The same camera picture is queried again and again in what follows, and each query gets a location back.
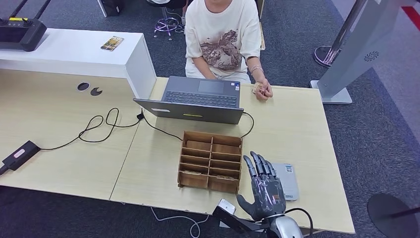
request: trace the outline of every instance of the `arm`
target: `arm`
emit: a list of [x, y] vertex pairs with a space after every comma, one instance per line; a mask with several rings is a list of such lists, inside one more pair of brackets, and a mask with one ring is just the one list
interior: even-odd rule
[[268, 98], [273, 97], [271, 85], [268, 82], [268, 80], [265, 78], [260, 59], [258, 57], [247, 58], [247, 66], [248, 66], [248, 70], [252, 74], [252, 77], [254, 77], [255, 82], [262, 84], [260, 91], [255, 93], [256, 97], [259, 100], [263, 100], [263, 101], [266, 101], [268, 100]]
[[200, 71], [200, 73], [206, 77], [206, 79], [216, 79], [216, 76], [210, 71], [209, 64], [204, 60], [202, 56], [198, 58], [192, 58], [194, 65]]
[[259, 100], [267, 100], [273, 96], [271, 86], [265, 78], [263, 67], [260, 62], [261, 32], [260, 20], [255, 3], [249, 1], [244, 13], [250, 16], [246, 23], [244, 34], [242, 36], [241, 55], [245, 57], [248, 69], [255, 81], [261, 83], [260, 90], [255, 93]]
[[185, 15], [186, 25], [185, 25], [185, 42], [187, 43], [187, 58], [193, 60], [194, 65], [200, 71], [200, 73], [206, 79], [216, 79], [216, 76], [210, 71], [209, 64], [204, 60], [203, 53], [201, 52], [200, 44], [197, 39], [196, 30], [194, 27], [194, 18], [193, 15], [187, 10]]

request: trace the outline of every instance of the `white t-shirt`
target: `white t-shirt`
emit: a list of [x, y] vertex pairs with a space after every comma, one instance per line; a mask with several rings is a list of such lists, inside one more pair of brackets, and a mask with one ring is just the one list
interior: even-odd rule
[[205, 0], [194, 0], [186, 12], [187, 63], [203, 56], [210, 70], [220, 76], [246, 72], [245, 59], [260, 57], [261, 32], [254, 0], [232, 0], [221, 13], [210, 12]]

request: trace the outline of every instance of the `robotic hand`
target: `robotic hand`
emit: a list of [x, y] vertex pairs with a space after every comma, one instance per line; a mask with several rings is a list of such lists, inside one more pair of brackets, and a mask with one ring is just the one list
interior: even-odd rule
[[242, 195], [237, 195], [239, 206], [247, 212], [254, 221], [269, 224], [267, 236], [273, 238], [302, 238], [298, 224], [284, 215], [286, 199], [279, 178], [271, 163], [261, 155], [251, 151], [257, 170], [250, 158], [244, 155], [247, 163], [251, 185], [254, 193], [254, 203], [247, 202]]

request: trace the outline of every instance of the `stanchion base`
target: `stanchion base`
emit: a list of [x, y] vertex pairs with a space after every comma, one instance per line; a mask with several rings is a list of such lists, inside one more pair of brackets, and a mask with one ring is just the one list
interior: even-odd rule
[[331, 46], [321, 46], [315, 49], [314, 51], [314, 59], [317, 63], [324, 67], [331, 67], [331, 63], [328, 63], [325, 61], [325, 57], [327, 56], [329, 50], [331, 49]]
[[409, 209], [400, 199], [384, 193], [373, 195], [367, 203], [370, 219], [388, 238], [415, 238], [417, 236], [419, 225], [414, 214], [398, 218], [386, 217]]
[[[318, 88], [318, 81], [319, 80], [312, 80], [311, 81], [311, 88]], [[322, 103], [324, 104], [350, 104], [353, 102], [352, 98], [350, 97], [347, 88], [343, 88], [340, 92], [334, 95], [332, 98], [324, 98], [321, 95]]]

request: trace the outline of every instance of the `metal stand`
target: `metal stand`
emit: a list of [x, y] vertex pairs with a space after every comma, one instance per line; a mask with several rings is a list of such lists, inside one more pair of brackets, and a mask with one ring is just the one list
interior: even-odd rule
[[415, 238], [419, 225], [415, 213], [403, 201], [389, 194], [376, 194], [367, 203], [367, 212], [373, 224], [389, 238]]
[[[391, 37], [398, 12], [402, 6], [415, 3], [416, 0], [356, 1], [340, 35], [324, 58], [327, 61], [322, 62], [327, 64], [332, 63], [333, 60], [334, 64], [319, 81], [311, 81], [311, 87], [319, 89], [324, 103], [349, 104], [352, 102], [345, 88], [372, 68], [384, 55], [390, 47], [388, 39]], [[346, 42], [346, 47], [338, 55], [339, 46], [351, 27], [350, 23], [355, 20], [364, 5], [360, 19]]]
[[327, 68], [331, 67], [335, 58], [341, 52], [340, 47], [343, 44], [347, 33], [350, 31], [350, 28], [352, 28], [366, 1], [367, 0], [356, 0], [332, 46], [321, 46], [315, 49], [314, 59], [317, 63]]
[[168, 17], [166, 15], [166, 8], [165, 7], [161, 7], [161, 9], [162, 9], [163, 16], [165, 18], [156, 22], [156, 24], [155, 24], [155, 35], [153, 35], [153, 37], [155, 37], [155, 38], [158, 37], [158, 35], [156, 34], [157, 31], [167, 32], [168, 35], [169, 35], [168, 40], [171, 41], [172, 36], [171, 36], [170, 32], [175, 30], [176, 28], [178, 28], [179, 21], [177, 19], [173, 18], [173, 17]]

